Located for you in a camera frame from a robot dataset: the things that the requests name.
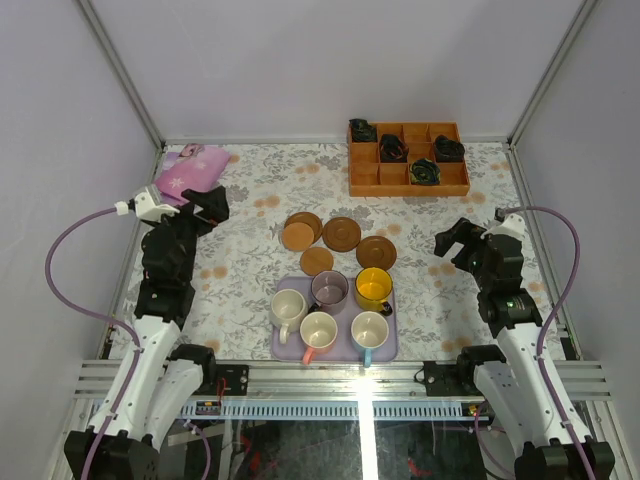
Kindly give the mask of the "light wooden coaster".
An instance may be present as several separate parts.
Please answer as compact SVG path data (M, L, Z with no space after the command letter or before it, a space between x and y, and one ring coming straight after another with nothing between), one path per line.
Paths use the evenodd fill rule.
M287 225L282 232L282 243L290 251L300 252L314 243L314 230L306 223L295 222Z
M334 257L324 247L311 247L300 257L300 268L309 276L315 276L323 271L333 269Z

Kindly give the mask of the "dark grooved wooden coaster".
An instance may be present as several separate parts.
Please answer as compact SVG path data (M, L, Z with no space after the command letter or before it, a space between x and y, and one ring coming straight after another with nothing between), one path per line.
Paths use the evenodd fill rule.
M361 228L353 219L335 217L325 224L322 238L327 248L336 252L348 252L360 243Z
M376 267L389 270L396 262L397 250L388 238L369 236L358 244L356 258L362 268Z

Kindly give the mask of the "yellow mug black rim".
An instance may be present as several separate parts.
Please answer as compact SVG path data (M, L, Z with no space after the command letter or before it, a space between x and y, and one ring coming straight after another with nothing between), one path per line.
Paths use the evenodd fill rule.
M381 268L369 267L361 270L355 279L355 298L365 311L378 312L390 316L393 307L389 297L393 293L391 275Z

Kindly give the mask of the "light wooden coaster front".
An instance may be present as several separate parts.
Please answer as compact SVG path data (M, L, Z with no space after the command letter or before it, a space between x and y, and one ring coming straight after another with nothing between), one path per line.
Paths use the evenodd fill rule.
M333 269L334 257L324 247L311 247L300 257L300 268L309 276L315 276L323 271Z

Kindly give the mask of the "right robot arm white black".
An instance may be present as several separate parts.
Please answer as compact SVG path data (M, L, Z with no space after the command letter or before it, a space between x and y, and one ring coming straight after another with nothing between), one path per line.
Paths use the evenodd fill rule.
M524 221L506 216L485 229L466 218L436 234L435 255L461 244L453 265L479 288L478 310L493 343L465 347L456 382L481 393L510 440L518 479L607 479L615 456L576 412L555 364L547 357L544 324L523 287Z

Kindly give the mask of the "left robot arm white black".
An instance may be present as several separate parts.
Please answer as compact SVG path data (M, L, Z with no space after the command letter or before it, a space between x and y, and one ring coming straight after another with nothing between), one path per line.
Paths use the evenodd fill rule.
M100 408L82 431L72 431L64 454L76 479L155 479L167 433L192 394L219 381L214 351L181 344L190 312L198 239L229 217L226 190L187 189L186 204L168 205L150 185L113 212L135 213L149 231L141 241L143 280L124 324L128 350Z

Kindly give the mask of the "pink folded cloth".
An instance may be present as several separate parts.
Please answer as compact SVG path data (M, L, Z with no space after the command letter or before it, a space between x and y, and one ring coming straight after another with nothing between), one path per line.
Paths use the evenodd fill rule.
M187 200L185 190L210 191L231 159L222 148L202 144L187 144L179 152L168 152L162 173L155 180L165 203L177 206Z

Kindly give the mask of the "rolled dark sock front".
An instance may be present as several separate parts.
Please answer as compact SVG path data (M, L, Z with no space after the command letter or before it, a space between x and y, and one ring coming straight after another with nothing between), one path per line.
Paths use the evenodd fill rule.
M409 165L409 179L412 185L439 185L441 170L435 162L427 158L420 158Z

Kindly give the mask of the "rolled dark sock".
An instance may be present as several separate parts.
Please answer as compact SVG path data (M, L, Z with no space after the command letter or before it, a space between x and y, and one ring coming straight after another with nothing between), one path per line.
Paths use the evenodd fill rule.
M406 163L409 153L407 145L394 134L383 134L379 141L381 163Z
M365 119L354 118L349 120L351 141L353 143L377 143L377 127Z
M412 185L439 185L441 170L435 162L427 158L420 158L409 165L409 179Z
M433 141L433 148L438 163L457 163L464 159L464 145L444 135L439 135Z

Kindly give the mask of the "rolled dark sock right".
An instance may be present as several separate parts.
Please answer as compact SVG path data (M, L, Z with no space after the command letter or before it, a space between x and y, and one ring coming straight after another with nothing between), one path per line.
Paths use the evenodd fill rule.
M464 159L464 145L444 135L439 135L433 141L433 148L438 163L457 163Z

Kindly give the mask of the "orange wooden compartment box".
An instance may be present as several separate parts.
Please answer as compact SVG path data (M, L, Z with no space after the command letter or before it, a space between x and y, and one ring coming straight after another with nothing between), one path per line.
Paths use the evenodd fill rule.
M438 163L433 141L444 135L461 143L454 122L369 122L377 127L377 143L353 143L348 126L349 191L354 197L461 197L470 191L466 152L462 162ZM379 141L383 134L398 136L409 148L406 163L381 163ZM420 158L435 162L441 170L439 185L412 185L409 165Z

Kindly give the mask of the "cream white mug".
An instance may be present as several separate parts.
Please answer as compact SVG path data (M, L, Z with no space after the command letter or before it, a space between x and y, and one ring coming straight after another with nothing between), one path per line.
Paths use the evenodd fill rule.
M307 312L307 300L299 291L283 289L274 295L271 301L270 321L276 328L280 344L286 344L290 336L300 330Z

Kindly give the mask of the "rolled dark sock middle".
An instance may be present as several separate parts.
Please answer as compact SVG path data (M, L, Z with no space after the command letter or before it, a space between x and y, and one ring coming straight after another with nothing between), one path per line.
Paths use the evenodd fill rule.
M381 163L406 163L409 153L407 145L394 134L383 134L379 141Z

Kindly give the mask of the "purple glass mug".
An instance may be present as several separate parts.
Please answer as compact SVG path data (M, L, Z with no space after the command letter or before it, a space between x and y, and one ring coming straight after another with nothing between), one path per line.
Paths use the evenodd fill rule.
M308 312L322 311L335 316L344 308L348 294L349 282L342 273L322 271L312 279L312 302Z

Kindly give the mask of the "lavender serving tray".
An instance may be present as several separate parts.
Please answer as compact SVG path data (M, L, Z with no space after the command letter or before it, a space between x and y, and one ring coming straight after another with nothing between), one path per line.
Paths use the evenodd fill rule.
M276 290L294 289L303 294L307 302L311 304L311 277L285 276L277 282ZM328 363L361 363L363 356L354 347L351 336L351 324L357 314L363 310L357 304L354 296L354 278L349 278L350 290L343 309L334 318L338 325L338 336L333 348L326 354L315 357L315 360ZM396 314L392 313L386 317L389 326L389 335L385 343L376 349L372 354L373 363L388 363L396 358L398 353L398 335ZM286 344L280 342L279 328L272 326L271 333L271 354L284 362L300 363L306 352L306 345L302 341L298 332L292 333Z

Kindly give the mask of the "rolled dark sock far left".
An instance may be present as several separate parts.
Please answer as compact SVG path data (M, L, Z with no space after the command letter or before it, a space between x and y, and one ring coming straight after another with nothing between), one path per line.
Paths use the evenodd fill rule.
M349 120L351 141L353 143L377 143L377 127L365 119L354 118Z

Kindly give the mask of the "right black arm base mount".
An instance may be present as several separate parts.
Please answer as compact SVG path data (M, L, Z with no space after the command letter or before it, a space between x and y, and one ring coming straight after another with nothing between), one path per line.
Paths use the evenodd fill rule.
M455 363L423 361L413 381L421 385L427 397L460 397L468 392Z

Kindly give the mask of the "aluminium front rail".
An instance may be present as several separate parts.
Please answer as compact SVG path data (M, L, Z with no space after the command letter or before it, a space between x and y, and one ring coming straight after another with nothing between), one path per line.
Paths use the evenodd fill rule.
M382 400L417 400L427 396L421 362L395 361L364 368L356 364L315 364L248 361L250 399L346 400L367 390ZM604 369L596 361L560 360L557 371L574 401L610 401L612 393Z

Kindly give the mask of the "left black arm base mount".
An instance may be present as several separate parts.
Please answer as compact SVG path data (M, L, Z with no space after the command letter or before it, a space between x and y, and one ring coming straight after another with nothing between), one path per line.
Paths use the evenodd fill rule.
M247 395L250 367L244 364L222 364L217 367L217 395L219 398Z

